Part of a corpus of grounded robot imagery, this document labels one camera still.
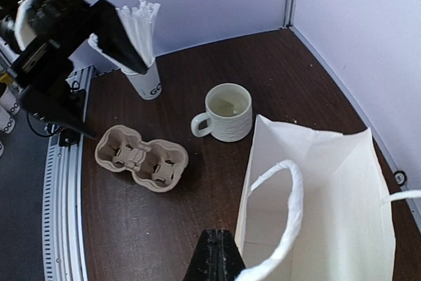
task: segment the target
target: robotic hand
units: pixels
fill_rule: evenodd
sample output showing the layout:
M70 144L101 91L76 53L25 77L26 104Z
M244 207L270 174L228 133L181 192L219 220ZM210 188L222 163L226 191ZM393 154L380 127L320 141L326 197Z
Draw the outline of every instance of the robotic hand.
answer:
M147 66L130 43L114 5L99 0L0 0L0 37L20 54L7 70L21 88L22 108L45 122L94 138L66 82L68 57L94 33L99 48L140 73Z

